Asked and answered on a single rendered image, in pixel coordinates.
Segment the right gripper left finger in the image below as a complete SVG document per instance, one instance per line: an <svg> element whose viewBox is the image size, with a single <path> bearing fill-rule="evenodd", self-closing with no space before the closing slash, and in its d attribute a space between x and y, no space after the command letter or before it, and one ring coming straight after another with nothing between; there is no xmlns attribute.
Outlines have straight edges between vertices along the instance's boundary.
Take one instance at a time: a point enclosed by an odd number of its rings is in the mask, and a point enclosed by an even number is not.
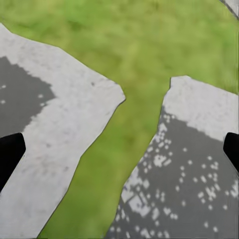
<svg viewBox="0 0 239 239"><path fill-rule="evenodd" d="M21 132L0 138L0 192L26 151Z"/></svg>

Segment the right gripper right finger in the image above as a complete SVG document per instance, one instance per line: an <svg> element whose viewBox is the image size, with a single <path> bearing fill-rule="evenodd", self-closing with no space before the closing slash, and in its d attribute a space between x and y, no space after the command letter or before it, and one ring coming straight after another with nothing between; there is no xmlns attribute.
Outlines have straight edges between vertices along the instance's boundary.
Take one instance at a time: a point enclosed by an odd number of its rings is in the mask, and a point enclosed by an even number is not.
<svg viewBox="0 0 239 239"><path fill-rule="evenodd" d="M239 134L228 132L223 150L239 173Z"/></svg>

